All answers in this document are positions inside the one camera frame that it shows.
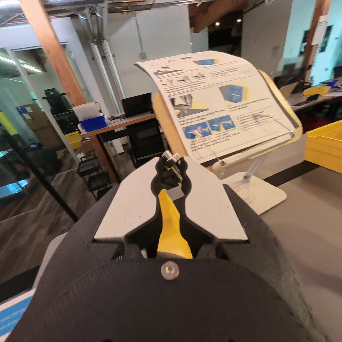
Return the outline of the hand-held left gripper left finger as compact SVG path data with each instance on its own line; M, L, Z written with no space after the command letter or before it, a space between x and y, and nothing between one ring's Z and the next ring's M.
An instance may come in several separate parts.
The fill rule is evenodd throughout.
M95 235L97 247L113 247L113 258L127 247L146 250L147 258L157 258L162 232L159 201L163 160L155 157L129 174L120 184Z

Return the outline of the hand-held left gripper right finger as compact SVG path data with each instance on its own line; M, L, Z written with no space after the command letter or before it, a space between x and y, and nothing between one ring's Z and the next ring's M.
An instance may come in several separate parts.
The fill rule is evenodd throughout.
M229 259L225 244L246 243L247 234L219 178L189 156L181 158L180 233L193 258L203 252Z

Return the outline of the large yellow plastic bin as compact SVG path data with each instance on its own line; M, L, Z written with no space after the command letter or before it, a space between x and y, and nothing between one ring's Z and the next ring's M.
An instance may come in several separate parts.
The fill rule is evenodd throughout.
M162 213L162 232L157 247L157 257L192 259L189 244L180 232L180 214L175 204L165 189L160 191L158 198Z

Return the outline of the silver threaded bolt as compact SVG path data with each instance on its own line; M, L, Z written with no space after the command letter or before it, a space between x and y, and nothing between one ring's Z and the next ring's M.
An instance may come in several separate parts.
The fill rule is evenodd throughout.
M182 184L182 180L183 180L183 178L182 178L182 176L181 176L181 171L180 171L180 164L179 164L179 162L178 162L178 164L176 164L175 166L173 166L173 167L168 167L168 165L167 165L167 159L171 156L171 155L173 155L173 153L170 151L170 150L166 150L162 155L161 155L161 158L163 159L163 166L164 166L164 168L166 169L166 170L171 170L176 176L177 176L177 178L178 178L178 183L179 184Z

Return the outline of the wooden book stand white base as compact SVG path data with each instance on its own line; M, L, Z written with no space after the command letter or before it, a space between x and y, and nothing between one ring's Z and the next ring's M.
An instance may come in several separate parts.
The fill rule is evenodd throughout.
M276 150L292 143L294 143L295 147L298 147L299 145L297 142L303 140L303 128L300 120L270 76L261 70L259 70L259 72L275 95L276 100L283 106L286 114L289 114L294 120L294 131L291 131L282 137L274 138L268 142L251 147L243 152L233 154L226 158L220 158L220 160L225 162L224 166L221 166L220 162L216 161L213 166L210 165L207 169L220 178L224 176L225 172L234 169L236 166L251 162L250 167L246 172L232 174L229 177L223 178L221 182L229 185L245 203L247 203L258 215L261 215L284 202L287 198L287 194L275 185L271 185L269 182L259 179L255 176L255 173L268 156L275 155ZM171 117L171 113L167 108L166 102L160 91L157 91L152 106L159 124L165 133L171 152L173 152L173 154L179 154L181 157L187 156L188 153L181 141Z

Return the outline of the black basket rack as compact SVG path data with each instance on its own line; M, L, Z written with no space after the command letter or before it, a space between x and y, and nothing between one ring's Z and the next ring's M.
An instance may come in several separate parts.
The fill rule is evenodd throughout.
M77 174L96 201L112 189L108 173L103 170L99 158L93 154L81 156Z

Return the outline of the black office chair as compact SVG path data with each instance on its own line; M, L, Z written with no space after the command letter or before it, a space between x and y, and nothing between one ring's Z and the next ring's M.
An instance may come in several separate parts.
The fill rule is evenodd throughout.
M165 152L164 139L158 127L134 132L129 135L129 141L127 153L135 169L155 157L161 157Z

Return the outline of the wooden desk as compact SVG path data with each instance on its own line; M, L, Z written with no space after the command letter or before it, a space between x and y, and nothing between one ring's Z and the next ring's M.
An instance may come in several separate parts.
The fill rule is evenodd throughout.
M106 127L90 132L81 130L80 136L84 139L89 138L92 142L100 164L108 173L111 183L120 184L121 177L105 143L151 128L160 128L160 125L156 114L147 112L125 119L114 120Z

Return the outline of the small yellow floor bin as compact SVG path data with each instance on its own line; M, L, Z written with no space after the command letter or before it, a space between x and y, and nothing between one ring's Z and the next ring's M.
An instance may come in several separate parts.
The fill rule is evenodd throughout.
M73 150L82 148L82 145L81 145L82 138L78 130L73 131L68 134L64 134L64 136Z

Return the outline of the blue plastic bin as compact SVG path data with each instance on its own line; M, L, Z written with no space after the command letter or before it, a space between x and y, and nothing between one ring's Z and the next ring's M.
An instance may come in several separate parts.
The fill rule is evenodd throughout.
M92 117L92 118L85 119L85 120L80 120L79 124L82 126L82 129L86 133L92 132L95 130L100 130L100 129L107 127L106 117L103 113L99 114L96 117Z

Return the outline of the black slanted pole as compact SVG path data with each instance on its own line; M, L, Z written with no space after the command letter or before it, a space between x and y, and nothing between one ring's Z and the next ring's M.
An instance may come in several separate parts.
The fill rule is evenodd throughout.
M38 181L43 185L47 192L53 197L53 199L59 204L59 206L69 215L73 222L79 220L75 212L68 206L65 200L61 197L58 191L51 185L46 177L39 171L39 169L33 164L23 150L20 149L19 145L15 142L14 138L9 134L6 128L0 124L1 134L5 136L5 142L8 143L18 158L24 163L25 166L33 173Z

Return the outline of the printed instruction sheet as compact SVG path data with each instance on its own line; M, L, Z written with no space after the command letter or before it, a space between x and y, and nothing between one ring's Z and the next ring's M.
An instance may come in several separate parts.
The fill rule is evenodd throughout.
M204 51L136 65L157 85L187 155L203 166L302 134L272 79L243 58Z

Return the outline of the black laptop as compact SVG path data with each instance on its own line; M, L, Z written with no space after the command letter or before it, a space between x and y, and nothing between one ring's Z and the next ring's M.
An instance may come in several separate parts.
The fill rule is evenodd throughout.
M152 93L127 97L121 101L125 118L144 113L154 113L152 107Z

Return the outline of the stack of cardboard boxes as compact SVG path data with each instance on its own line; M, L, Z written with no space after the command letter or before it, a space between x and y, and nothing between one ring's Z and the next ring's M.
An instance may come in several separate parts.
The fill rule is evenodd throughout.
M53 149L64 145L45 112L36 103L18 106L16 110L45 148Z

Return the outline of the black equipment stand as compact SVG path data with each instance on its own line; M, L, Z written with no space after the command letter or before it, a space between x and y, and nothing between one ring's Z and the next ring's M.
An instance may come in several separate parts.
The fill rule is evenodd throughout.
M65 125L71 125L73 111L68 100L65 98L65 93L59 93L56 88L44 90L46 100L50 106L50 112L56 122L62 122Z

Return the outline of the blue printed sheet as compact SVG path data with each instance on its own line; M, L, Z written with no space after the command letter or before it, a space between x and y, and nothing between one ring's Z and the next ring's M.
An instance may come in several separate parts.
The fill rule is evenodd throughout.
M6 341L30 304L36 288L20 293L0 305L0 341Z

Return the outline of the small yellow tray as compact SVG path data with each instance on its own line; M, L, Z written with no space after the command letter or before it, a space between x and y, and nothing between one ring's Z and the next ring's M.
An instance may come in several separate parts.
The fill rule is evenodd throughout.
M313 95L325 96L329 93L330 90L331 90L331 87L329 86L310 87L303 91L303 96L307 96L307 97L313 96Z

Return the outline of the wooden pillar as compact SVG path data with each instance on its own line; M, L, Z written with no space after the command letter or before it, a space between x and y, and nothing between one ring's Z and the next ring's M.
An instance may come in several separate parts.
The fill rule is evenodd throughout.
M20 0L20 5L74 107L87 103L66 53L39 0Z

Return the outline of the white wall sign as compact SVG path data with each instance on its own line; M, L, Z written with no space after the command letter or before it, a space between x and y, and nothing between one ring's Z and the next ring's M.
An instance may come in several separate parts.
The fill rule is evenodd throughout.
M311 45L320 45L325 36L329 15L322 15L319 17Z

